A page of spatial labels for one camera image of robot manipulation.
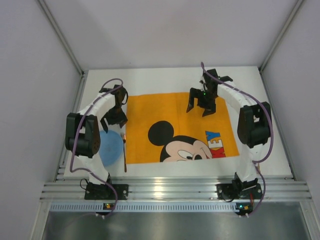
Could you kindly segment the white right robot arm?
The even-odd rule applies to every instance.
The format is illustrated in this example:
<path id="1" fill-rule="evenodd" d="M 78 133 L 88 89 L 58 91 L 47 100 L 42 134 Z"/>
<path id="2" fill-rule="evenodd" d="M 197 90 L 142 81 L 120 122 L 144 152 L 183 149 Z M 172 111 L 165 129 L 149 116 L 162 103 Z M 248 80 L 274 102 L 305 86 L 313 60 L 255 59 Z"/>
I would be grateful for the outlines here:
<path id="1" fill-rule="evenodd" d="M 237 88 L 229 76 L 218 76 L 216 69 L 203 70 L 203 90 L 193 97 L 200 101 L 203 116 L 217 112 L 216 99 L 222 98 L 238 114 L 237 137 L 242 144 L 235 180 L 241 183 L 257 182 L 258 164 L 265 162 L 274 146 L 271 107 L 253 95 Z"/>

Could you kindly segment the orange Mickey Mouse placemat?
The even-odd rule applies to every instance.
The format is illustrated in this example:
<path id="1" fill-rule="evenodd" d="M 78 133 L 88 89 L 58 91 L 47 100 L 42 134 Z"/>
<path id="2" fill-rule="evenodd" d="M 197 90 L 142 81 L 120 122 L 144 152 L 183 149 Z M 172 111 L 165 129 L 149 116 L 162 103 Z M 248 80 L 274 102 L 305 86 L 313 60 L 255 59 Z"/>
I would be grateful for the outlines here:
<path id="1" fill-rule="evenodd" d="M 126 115 L 126 162 L 151 164 L 237 157 L 239 150 L 225 100 L 216 113 L 187 111 L 189 94 L 130 96 Z"/>

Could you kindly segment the blue plate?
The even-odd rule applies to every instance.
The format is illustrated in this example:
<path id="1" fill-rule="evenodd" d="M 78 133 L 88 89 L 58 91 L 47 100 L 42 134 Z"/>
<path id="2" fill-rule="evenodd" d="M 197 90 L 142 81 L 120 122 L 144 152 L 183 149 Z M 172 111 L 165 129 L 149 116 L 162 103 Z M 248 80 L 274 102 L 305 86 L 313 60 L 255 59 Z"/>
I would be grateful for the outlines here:
<path id="1" fill-rule="evenodd" d="M 106 168 L 120 159 L 123 154 L 124 142 L 121 136 L 113 130 L 109 130 L 108 132 L 102 130 L 99 132 L 99 135 L 100 148 L 98 153 L 103 166 Z"/>

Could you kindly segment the rose gold fork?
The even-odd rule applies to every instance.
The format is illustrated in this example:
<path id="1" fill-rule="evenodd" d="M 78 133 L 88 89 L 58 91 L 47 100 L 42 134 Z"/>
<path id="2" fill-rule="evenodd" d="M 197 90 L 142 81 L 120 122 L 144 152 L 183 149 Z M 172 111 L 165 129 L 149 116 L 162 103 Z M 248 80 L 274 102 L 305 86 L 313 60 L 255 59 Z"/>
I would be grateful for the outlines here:
<path id="1" fill-rule="evenodd" d="M 120 136 L 123 141 L 123 159 L 124 159 L 124 172 L 127 172 L 127 161 L 126 161 L 126 135 L 124 132 L 120 133 Z"/>

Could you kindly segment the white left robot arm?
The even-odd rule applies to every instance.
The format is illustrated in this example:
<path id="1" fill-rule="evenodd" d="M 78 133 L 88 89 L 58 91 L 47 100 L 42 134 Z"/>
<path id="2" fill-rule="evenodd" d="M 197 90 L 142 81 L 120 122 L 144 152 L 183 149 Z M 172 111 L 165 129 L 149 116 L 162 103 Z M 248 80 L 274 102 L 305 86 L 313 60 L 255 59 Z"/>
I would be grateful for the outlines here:
<path id="1" fill-rule="evenodd" d="M 107 133 L 109 125 L 122 128 L 128 122 L 122 110 L 126 98 L 128 92 L 123 85 L 115 85 L 113 88 L 103 86 L 96 98 L 83 110 L 67 115 L 65 147 L 72 152 L 72 159 L 82 161 L 82 170 L 89 174 L 89 181 L 94 185 L 110 185 L 109 172 L 103 162 L 95 157 L 101 146 L 99 128 L 102 127 Z M 159 157 L 161 163 L 195 161 L 208 157 L 207 147 L 202 141 L 186 135 L 175 135 L 174 127 L 165 120 L 150 125 L 148 133 L 142 134 L 140 138 L 162 148 Z"/>

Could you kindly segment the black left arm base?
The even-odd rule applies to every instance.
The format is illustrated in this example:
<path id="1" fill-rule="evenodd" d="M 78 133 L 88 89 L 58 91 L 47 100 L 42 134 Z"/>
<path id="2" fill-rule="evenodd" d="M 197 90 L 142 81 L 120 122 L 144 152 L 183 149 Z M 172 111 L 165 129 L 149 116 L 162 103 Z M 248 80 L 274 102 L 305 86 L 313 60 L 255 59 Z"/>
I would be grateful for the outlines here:
<path id="1" fill-rule="evenodd" d="M 126 200 L 129 194 L 128 184 L 112 183 L 111 178 L 108 177 L 107 182 L 114 188 L 118 200 Z M 115 192 L 105 184 L 93 184 L 87 179 L 80 180 L 80 188 L 84 190 L 85 200 L 116 200 Z"/>

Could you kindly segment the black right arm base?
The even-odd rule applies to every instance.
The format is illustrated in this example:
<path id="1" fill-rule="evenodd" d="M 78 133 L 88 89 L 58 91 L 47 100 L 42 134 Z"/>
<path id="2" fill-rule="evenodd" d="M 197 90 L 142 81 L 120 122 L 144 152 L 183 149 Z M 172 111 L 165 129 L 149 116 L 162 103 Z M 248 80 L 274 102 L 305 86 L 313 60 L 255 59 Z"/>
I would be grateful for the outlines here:
<path id="1" fill-rule="evenodd" d="M 241 180 L 237 173 L 231 183 L 220 183 L 216 185 L 217 197 L 225 202 L 233 200 L 257 200 L 262 197 L 262 188 L 258 183 L 258 178 L 252 180 Z"/>

